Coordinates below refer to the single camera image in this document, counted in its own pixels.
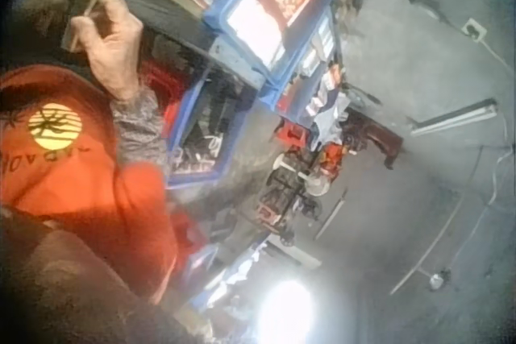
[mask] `concrete wall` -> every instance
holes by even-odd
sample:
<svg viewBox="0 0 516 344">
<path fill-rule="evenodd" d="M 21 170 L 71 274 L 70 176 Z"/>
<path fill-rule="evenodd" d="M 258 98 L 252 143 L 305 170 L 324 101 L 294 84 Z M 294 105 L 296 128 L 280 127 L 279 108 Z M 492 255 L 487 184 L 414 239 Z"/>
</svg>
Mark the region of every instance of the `concrete wall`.
<svg viewBox="0 0 516 344">
<path fill-rule="evenodd" d="M 436 1 L 455 26 L 473 17 L 486 27 L 489 46 L 514 63 L 514 0 Z M 347 203 L 317 242 L 325 308 L 312 342 L 511 342 L 516 337 L 510 330 L 515 326 L 514 159 L 500 165 L 496 208 L 485 208 L 493 191 L 491 172 L 506 151 L 503 121 L 498 117 L 411 139 L 407 116 L 421 122 L 493 97 L 512 143 L 513 75 L 481 45 L 407 0 L 364 0 L 354 29 L 345 48 L 348 80 L 383 102 L 384 109 L 369 113 L 406 138 L 405 151 L 394 171 L 384 169 L 373 147 L 346 160 L 325 197 L 329 213 L 344 187 L 350 189 Z M 416 273 L 389 296 L 448 219 L 479 145 L 487 147 L 464 203 L 423 264 L 430 273 L 451 266 L 451 282 L 430 292 L 428 279 Z M 300 243 L 313 243 L 316 229 L 299 220 Z"/>
</svg>

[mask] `logo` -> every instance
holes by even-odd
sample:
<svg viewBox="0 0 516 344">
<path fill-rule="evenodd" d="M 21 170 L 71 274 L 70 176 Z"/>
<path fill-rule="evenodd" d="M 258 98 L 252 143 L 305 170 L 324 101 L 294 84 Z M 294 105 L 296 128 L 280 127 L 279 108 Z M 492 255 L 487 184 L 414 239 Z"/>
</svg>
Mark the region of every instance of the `logo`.
<svg viewBox="0 0 516 344">
<path fill-rule="evenodd" d="M 82 121 L 77 113 L 60 104 L 47 104 L 29 119 L 28 129 L 44 149 L 64 149 L 79 137 Z"/>
</svg>

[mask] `orange jacket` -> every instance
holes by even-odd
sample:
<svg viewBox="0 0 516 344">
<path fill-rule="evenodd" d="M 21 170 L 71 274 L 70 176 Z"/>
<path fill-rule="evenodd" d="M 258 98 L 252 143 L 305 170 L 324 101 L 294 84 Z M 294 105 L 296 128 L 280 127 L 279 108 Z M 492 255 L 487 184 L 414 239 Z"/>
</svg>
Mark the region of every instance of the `orange jacket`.
<svg viewBox="0 0 516 344">
<path fill-rule="evenodd" d="M 158 300 L 177 257 L 164 178 L 150 163 L 117 165 L 108 98 L 46 65 L 7 73 L 0 88 L 2 204 L 58 221 Z"/>
</svg>

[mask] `sleeve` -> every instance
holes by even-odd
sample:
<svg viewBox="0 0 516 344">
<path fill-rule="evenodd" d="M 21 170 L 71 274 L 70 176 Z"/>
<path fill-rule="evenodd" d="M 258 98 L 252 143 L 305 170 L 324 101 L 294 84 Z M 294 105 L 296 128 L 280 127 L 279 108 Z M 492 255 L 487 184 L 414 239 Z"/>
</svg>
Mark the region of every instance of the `sleeve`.
<svg viewBox="0 0 516 344">
<path fill-rule="evenodd" d="M 177 261 L 163 176 L 150 163 L 129 164 L 117 174 L 114 194 L 127 240 L 117 258 L 118 271 L 136 294 L 156 304 Z"/>
<path fill-rule="evenodd" d="M 161 137 L 164 121 L 154 92 L 143 85 L 133 102 L 112 101 L 110 107 L 117 130 L 119 163 L 148 161 L 168 176 L 167 147 Z"/>
</svg>

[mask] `electrical cable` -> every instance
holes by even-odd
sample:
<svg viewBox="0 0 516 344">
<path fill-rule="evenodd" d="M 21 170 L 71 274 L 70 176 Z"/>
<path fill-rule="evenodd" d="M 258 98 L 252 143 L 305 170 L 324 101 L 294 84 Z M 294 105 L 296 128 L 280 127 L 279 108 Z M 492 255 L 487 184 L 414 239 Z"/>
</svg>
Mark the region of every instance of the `electrical cable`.
<svg viewBox="0 0 516 344">
<path fill-rule="evenodd" d="M 403 286 L 403 284 L 405 284 L 405 282 L 407 280 L 409 280 L 409 278 L 421 267 L 421 265 L 424 262 L 424 260 L 432 252 L 432 250 L 434 250 L 435 245 L 437 245 L 437 243 L 441 240 L 441 238 L 443 237 L 443 235 L 446 232 L 447 228 L 450 226 L 450 224 L 452 223 L 452 221 L 455 218 L 455 216 L 459 213 L 459 209 L 462 206 L 462 203 L 464 202 L 464 199 L 466 198 L 466 192 L 468 191 L 469 185 L 471 184 L 471 182 L 473 180 L 473 177 L 475 176 L 475 172 L 478 169 L 478 164 L 481 161 L 481 156 L 482 156 L 482 151 L 483 150 L 484 150 L 483 147 L 480 147 L 480 149 L 478 150 L 478 156 L 476 157 L 476 161 L 475 161 L 475 165 L 473 167 L 473 170 L 471 171 L 471 174 L 469 175 L 469 178 L 468 178 L 468 180 L 466 182 L 465 188 L 463 189 L 462 193 L 460 194 L 459 201 L 457 202 L 457 204 L 456 204 L 455 208 L 453 209 L 453 211 L 450 213 L 450 217 L 448 218 L 446 223 L 444 223 L 443 228 L 437 234 L 437 237 L 435 237 L 434 242 L 432 242 L 432 244 L 428 247 L 428 249 L 425 251 L 425 253 L 422 255 L 422 257 L 419 259 L 419 261 L 409 270 L 409 272 L 402 278 L 402 280 L 400 282 L 398 282 L 396 284 L 396 286 L 394 286 L 393 290 L 390 291 L 390 295 L 391 296 L 401 286 Z"/>
<path fill-rule="evenodd" d="M 450 265 L 448 266 L 450 269 L 452 269 L 452 267 L 453 267 L 454 263 L 456 262 L 457 258 L 459 258 L 460 253 L 462 252 L 464 247 L 468 244 L 468 242 L 471 240 L 473 235 L 476 233 L 476 230 L 478 230 L 478 227 L 481 224 L 482 219 L 487 214 L 487 209 L 491 208 L 493 206 L 494 201 L 496 201 L 496 198 L 497 198 L 497 195 L 498 195 L 498 187 L 497 187 L 497 169 L 498 169 L 498 165 L 503 160 L 505 160 L 507 157 L 509 157 L 510 155 L 514 154 L 514 145 L 513 144 L 509 144 L 509 133 L 508 133 L 508 129 L 507 129 L 506 117 L 502 114 L 501 115 L 501 119 L 503 120 L 504 139 L 505 139 L 507 145 L 510 147 L 510 151 L 508 151 L 507 153 L 505 153 L 504 155 L 500 156 L 497 159 L 497 162 L 495 163 L 495 165 L 493 167 L 493 175 L 492 175 L 492 179 L 493 179 L 493 195 L 491 196 L 491 198 L 489 199 L 487 204 L 485 204 L 485 207 L 482 210 L 480 216 L 478 217 L 478 220 L 476 221 L 475 226 L 471 230 L 471 233 L 469 233 L 468 237 L 464 240 L 464 242 L 462 242 L 462 245 L 460 245 L 459 250 L 457 250 L 457 252 L 453 256 L 453 259 L 451 260 Z M 504 174 L 504 177 L 503 177 L 502 181 L 505 180 L 505 178 L 506 178 L 508 173 L 509 173 L 509 170 L 507 170 L 507 172 Z"/>
<path fill-rule="evenodd" d="M 504 61 L 503 58 L 501 58 L 483 39 L 481 39 L 479 41 L 480 44 L 482 44 L 482 46 L 485 47 L 485 49 L 489 52 L 489 54 L 491 54 L 498 62 L 500 62 L 501 64 L 503 64 L 503 66 L 509 70 L 509 72 L 511 74 L 514 75 L 514 70 L 507 64 L 507 62 Z"/>
</svg>

